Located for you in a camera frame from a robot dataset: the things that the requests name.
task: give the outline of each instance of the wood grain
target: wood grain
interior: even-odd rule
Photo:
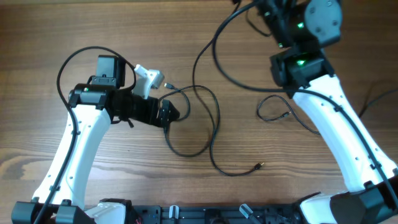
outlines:
[[[359,110],[371,86],[371,96],[376,96],[398,85],[398,2],[344,2],[343,39],[326,52],[347,97]],[[72,52],[89,45],[109,47],[133,64],[162,70],[166,82],[187,86],[195,57],[232,9],[229,1],[0,6],[0,223],[9,223],[15,201],[30,200],[58,148],[67,112],[55,80]],[[250,13],[253,21],[266,30],[255,14]],[[230,74],[249,85],[275,87],[269,57],[280,50],[273,39],[258,35],[238,17],[218,43],[221,62]],[[99,54],[104,52],[84,52],[70,62],[61,80],[64,94],[94,74]],[[217,163],[230,172],[262,161],[265,167],[247,177],[224,177],[211,166],[208,153],[186,159],[170,152],[161,129],[138,122],[134,129],[118,124],[111,126],[99,146],[86,191],[88,206],[107,197],[131,199],[135,205],[281,203],[319,190],[333,194],[345,189],[320,137],[291,117],[273,123],[256,118],[256,105],[268,94],[227,82],[210,52],[200,60],[197,76],[220,103]],[[131,77],[129,72],[126,83]],[[167,92],[161,88],[152,95]],[[192,115],[173,124],[170,133],[172,143],[185,153],[199,150],[211,129],[206,111],[192,92],[187,94],[192,97]],[[213,105],[210,95],[201,95]],[[170,99],[180,111],[186,110],[181,96]],[[387,96],[366,112],[363,122],[397,161],[396,99]],[[275,99],[261,113],[275,116],[286,109]]]

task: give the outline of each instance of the green light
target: green light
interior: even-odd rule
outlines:
[[[297,65],[300,65],[300,66],[304,65],[304,63],[305,63],[305,60],[298,60],[297,61]]]

